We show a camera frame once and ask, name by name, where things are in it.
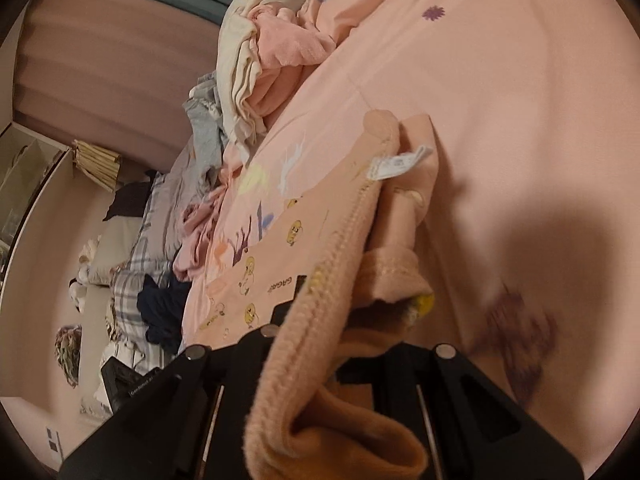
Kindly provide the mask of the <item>pink cartoon print garment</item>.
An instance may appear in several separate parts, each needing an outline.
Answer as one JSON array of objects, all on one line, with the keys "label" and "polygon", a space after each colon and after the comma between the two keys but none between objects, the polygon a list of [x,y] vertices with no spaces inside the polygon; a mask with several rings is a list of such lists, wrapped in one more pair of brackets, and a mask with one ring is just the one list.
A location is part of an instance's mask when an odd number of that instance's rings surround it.
[{"label": "pink cartoon print garment", "polygon": [[285,209],[265,236],[219,276],[206,274],[184,321],[184,338],[238,346],[292,298],[266,356],[241,353],[225,388],[207,474],[216,479],[415,479],[424,446],[378,414],[368,387],[343,386],[338,368],[375,358],[433,307],[416,231],[438,174],[427,115],[364,115],[352,150]]}]

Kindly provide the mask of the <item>pink fleece clothes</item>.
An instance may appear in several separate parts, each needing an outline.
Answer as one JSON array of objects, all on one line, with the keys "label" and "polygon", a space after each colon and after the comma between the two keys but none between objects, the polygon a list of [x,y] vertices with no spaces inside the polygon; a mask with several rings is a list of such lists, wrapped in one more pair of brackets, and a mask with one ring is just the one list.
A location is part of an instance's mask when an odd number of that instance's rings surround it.
[{"label": "pink fleece clothes", "polygon": [[303,81],[338,45],[332,18],[318,9],[295,12],[279,3],[258,6],[250,14],[257,28],[262,72],[246,102],[270,128]]}]

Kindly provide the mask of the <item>dark navy garment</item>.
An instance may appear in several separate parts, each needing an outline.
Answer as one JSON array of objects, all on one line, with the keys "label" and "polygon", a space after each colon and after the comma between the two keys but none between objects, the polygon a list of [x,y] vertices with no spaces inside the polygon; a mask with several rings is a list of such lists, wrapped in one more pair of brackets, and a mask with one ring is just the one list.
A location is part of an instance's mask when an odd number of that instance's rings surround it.
[{"label": "dark navy garment", "polygon": [[151,275],[145,274],[138,293],[137,308],[146,325],[146,341],[157,344],[171,356],[179,353],[182,320],[190,290],[190,282],[179,281],[172,273],[165,287],[160,287]]}]

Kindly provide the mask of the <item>plaid grey blanket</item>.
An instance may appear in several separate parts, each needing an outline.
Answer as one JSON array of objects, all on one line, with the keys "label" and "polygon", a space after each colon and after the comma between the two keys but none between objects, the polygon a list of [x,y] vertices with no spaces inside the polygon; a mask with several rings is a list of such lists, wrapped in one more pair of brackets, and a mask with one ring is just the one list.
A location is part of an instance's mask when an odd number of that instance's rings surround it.
[{"label": "plaid grey blanket", "polygon": [[131,255],[112,278],[115,329],[112,353],[119,358],[126,356],[129,365],[140,374],[164,367],[171,355],[146,340],[148,326],[137,307],[139,292],[146,276],[160,287],[168,284],[172,262],[181,247],[182,213],[202,197],[195,151],[193,145],[188,144],[171,170],[155,177]]}]

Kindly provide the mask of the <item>grey patterned garment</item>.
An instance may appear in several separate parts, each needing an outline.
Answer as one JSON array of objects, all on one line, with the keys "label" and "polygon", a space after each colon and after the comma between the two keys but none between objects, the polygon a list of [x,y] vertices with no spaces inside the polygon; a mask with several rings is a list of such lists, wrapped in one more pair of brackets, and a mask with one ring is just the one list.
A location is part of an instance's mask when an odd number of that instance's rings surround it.
[{"label": "grey patterned garment", "polygon": [[217,73],[198,78],[182,104],[192,128],[196,174],[201,181],[214,185],[224,162],[224,149],[229,140],[224,131]]}]

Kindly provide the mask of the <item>stack of books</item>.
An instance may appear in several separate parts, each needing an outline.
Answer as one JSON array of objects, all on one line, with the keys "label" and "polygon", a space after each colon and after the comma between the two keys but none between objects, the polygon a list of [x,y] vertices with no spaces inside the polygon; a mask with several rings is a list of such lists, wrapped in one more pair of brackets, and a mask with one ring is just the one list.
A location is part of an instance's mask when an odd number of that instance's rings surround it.
[{"label": "stack of books", "polygon": [[114,192],[122,156],[100,146],[75,140],[73,143],[75,167],[96,185],[107,192]]}]

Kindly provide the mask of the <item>cream folded cloth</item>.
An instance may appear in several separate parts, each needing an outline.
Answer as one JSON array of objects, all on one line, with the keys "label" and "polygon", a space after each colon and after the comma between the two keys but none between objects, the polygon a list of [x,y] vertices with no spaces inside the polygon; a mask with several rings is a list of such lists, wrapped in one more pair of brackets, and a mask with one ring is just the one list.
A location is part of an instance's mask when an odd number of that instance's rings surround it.
[{"label": "cream folded cloth", "polygon": [[250,110],[247,99],[262,74],[257,49],[258,30],[250,11],[266,3],[277,3],[297,11],[305,0],[232,0],[220,26],[217,54],[217,89],[224,132],[247,160],[252,156],[266,126]]}]

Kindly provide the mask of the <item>white shelf unit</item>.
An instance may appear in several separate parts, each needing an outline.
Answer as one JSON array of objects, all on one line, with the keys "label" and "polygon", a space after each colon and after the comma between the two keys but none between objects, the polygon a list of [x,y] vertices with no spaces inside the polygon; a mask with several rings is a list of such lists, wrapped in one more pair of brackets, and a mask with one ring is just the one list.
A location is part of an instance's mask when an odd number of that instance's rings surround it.
[{"label": "white shelf unit", "polygon": [[18,234],[43,185],[70,148],[17,122],[1,133],[1,281]]}]

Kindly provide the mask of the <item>pink curtain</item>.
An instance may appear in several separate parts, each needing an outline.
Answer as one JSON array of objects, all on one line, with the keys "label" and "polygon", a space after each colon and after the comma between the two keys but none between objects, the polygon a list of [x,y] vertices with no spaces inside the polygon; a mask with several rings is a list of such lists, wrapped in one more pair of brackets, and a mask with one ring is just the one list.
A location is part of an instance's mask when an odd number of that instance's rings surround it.
[{"label": "pink curtain", "polygon": [[154,0],[32,0],[13,78],[21,125],[167,171],[192,130],[182,104],[216,66],[217,25]]}]

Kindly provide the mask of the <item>pink printed bed sheet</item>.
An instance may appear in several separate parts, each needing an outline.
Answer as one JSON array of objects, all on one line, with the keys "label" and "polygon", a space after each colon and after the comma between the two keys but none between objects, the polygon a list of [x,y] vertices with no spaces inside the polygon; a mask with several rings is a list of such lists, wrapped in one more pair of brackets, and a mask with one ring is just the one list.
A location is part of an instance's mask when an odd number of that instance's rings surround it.
[{"label": "pink printed bed sheet", "polygon": [[639,38],[617,0],[306,0],[340,36],[222,202],[219,276],[352,150],[427,115],[434,304],[336,379],[449,478],[591,477],[639,416]]}]

